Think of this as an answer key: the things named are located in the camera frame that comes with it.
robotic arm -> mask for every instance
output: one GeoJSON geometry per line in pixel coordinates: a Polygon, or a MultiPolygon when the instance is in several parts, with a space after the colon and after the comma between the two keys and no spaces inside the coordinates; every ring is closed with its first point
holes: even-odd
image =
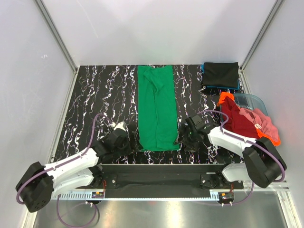
{"type": "Polygon", "coordinates": [[[205,124],[199,115],[187,118],[186,123],[181,131],[186,144],[195,145],[209,141],[243,158],[244,163],[229,164],[221,173],[217,173],[217,181],[251,180],[257,186],[266,188],[287,169],[282,157],[268,138],[247,138],[224,130],[217,124],[205,124]]]}
{"type": "MultiPolygon", "coordinates": [[[[244,163],[227,165],[214,174],[210,182],[221,184],[252,180],[259,187],[266,188],[280,175],[281,179],[284,178],[286,164],[267,138],[246,138],[214,123],[205,124],[198,115],[186,119],[186,124],[180,129],[180,138],[186,147],[190,146],[194,151],[197,151],[198,143],[210,142],[244,159],[244,163]]],[[[114,155],[130,153],[126,123],[120,122],[91,148],[44,166],[39,162],[30,165],[16,186],[17,201],[20,197],[23,202],[19,200],[19,203],[25,204],[29,212],[36,212],[61,193],[81,186],[100,186],[102,172],[99,164],[114,155]]]]}
{"type": "Polygon", "coordinates": [[[16,191],[37,173],[47,171],[34,178],[20,192],[23,203],[29,212],[43,208],[52,197],[81,187],[97,187],[102,183],[101,167],[98,164],[114,155],[124,156],[131,153],[126,123],[120,122],[114,130],[94,146],[66,159],[42,166],[36,162],[28,168],[16,186],[16,191]]]}

orange cloth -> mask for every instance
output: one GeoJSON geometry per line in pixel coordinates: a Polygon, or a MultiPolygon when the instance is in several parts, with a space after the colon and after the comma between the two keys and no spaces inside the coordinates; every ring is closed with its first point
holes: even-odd
{"type": "Polygon", "coordinates": [[[219,101],[217,103],[217,106],[219,107],[220,104],[224,103],[225,102],[225,98],[226,97],[229,97],[231,100],[234,101],[234,96],[233,94],[230,94],[230,93],[226,93],[226,92],[222,92],[219,96],[219,101]]]}
{"type": "MultiPolygon", "coordinates": [[[[231,93],[226,93],[226,92],[222,92],[222,93],[220,94],[220,96],[219,96],[219,101],[218,101],[218,103],[217,103],[217,106],[219,106],[220,104],[224,103],[226,97],[229,97],[231,100],[234,101],[234,96],[233,96],[233,94],[231,94],[231,93]]],[[[268,138],[268,139],[272,142],[272,144],[273,144],[274,146],[279,146],[279,145],[281,145],[280,136],[279,136],[278,141],[274,141],[270,136],[264,134],[260,129],[256,129],[256,132],[257,132],[257,135],[258,135],[260,138],[262,138],[262,137],[268,138]]]]}
{"type": "Polygon", "coordinates": [[[262,138],[262,137],[268,138],[268,139],[272,142],[272,144],[273,144],[274,146],[279,146],[279,145],[281,145],[280,136],[279,136],[279,140],[278,140],[278,141],[274,141],[269,135],[264,134],[260,129],[256,129],[256,132],[257,132],[257,135],[258,135],[260,138],[262,138]]]}

metal floor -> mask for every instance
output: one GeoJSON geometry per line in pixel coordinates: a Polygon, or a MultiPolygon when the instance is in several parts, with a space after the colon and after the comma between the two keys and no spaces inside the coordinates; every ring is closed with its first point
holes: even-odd
{"type": "MultiPolygon", "coordinates": [[[[236,192],[235,201],[246,195],[236,192]]],[[[62,200],[59,211],[64,215],[78,204],[62,200]]],[[[174,201],[104,201],[98,204],[99,219],[92,228],[285,228],[287,227],[275,192],[253,192],[243,204],[233,207],[208,206],[206,202],[174,201]]],[[[87,223],[94,210],[88,205],[72,209],[63,220],[72,226],[87,223]]],[[[56,216],[56,201],[52,200],[38,212],[34,228],[64,228],[56,216]]]]}

pile of clothes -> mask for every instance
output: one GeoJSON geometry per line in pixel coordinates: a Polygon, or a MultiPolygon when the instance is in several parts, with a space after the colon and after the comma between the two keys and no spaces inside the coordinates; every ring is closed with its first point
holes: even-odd
{"type": "Polygon", "coordinates": [[[238,107],[233,94],[226,92],[221,93],[217,105],[221,106],[221,111],[229,117],[224,126],[228,131],[256,139],[266,137],[274,146],[281,144],[278,129],[272,124],[270,117],[261,110],[238,107]]]}

red wire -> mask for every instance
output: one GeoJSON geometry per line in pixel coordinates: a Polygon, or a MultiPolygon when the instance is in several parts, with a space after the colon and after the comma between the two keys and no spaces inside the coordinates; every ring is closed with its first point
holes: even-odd
{"type": "Polygon", "coordinates": [[[103,186],[104,186],[104,193],[105,193],[105,188],[106,188],[106,181],[105,180],[103,180],[103,186]]]}

